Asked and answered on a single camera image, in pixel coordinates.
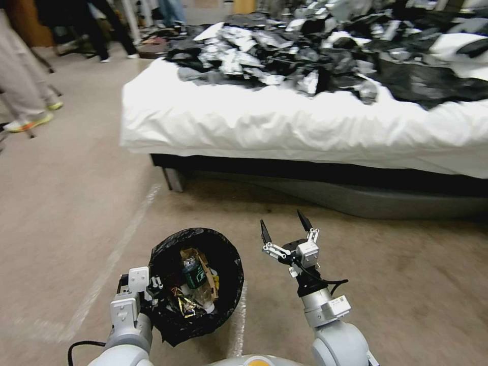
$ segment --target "bed leg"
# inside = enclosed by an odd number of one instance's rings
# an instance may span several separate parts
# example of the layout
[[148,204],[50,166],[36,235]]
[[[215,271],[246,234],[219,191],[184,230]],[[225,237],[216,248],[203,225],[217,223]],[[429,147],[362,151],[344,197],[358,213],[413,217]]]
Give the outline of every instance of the bed leg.
[[180,171],[173,168],[162,168],[164,178],[171,191],[183,192],[185,190],[185,177]]

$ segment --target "mattress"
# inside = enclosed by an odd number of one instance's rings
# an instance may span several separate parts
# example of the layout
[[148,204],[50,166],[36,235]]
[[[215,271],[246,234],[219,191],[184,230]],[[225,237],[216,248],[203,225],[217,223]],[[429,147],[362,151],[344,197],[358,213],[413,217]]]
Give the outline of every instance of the mattress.
[[264,158],[411,168],[488,178],[488,100],[429,111],[379,85],[365,105],[349,92],[307,97],[181,81],[155,60],[123,88],[120,144],[134,153]]

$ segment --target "bed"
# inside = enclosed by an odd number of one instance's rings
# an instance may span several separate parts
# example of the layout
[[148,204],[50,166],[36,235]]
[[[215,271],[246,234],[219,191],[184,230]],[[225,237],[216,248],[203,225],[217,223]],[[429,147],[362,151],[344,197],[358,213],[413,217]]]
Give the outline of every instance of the bed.
[[453,217],[488,206],[488,100],[426,111],[379,85],[365,105],[348,92],[198,86],[177,67],[157,59],[124,86],[120,133],[121,146],[151,154],[177,190],[178,172],[196,169],[266,176],[260,184],[359,216]]

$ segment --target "bed frame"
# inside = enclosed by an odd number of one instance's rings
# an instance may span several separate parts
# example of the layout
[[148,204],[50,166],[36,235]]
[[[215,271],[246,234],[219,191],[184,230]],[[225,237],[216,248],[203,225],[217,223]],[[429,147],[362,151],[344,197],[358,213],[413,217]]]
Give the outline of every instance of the bed frame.
[[183,192],[190,172],[249,182],[350,215],[440,219],[488,212],[488,181],[414,169],[307,161],[151,154],[168,188]]

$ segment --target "pants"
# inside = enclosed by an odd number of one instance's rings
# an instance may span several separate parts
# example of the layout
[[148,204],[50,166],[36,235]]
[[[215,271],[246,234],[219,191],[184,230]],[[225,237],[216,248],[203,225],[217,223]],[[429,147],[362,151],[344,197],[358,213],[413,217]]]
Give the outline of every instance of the pants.
[[186,23],[185,12],[179,0],[159,0],[159,9],[164,17],[164,25],[172,26],[174,22]]
[[21,38],[10,28],[0,9],[0,89],[18,118],[35,120],[46,113],[46,104],[57,96],[46,82],[45,74]]
[[93,18],[93,15],[88,7],[88,3],[94,5],[107,17],[107,20],[113,27],[116,37],[124,46],[127,54],[137,53],[137,50],[132,44],[132,41],[124,29],[124,26],[114,13],[112,7],[107,3],[107,0],[74,0],[73,3],[76,5],[75,10],[77,12],[77,18],[80,22],[80,28],[83,29],[90,37],[90,42],[98,56],[100,56],[100,59],[108,58],[108,51],[107,47],[105,46],[102,30],[98,26],[97,21]]

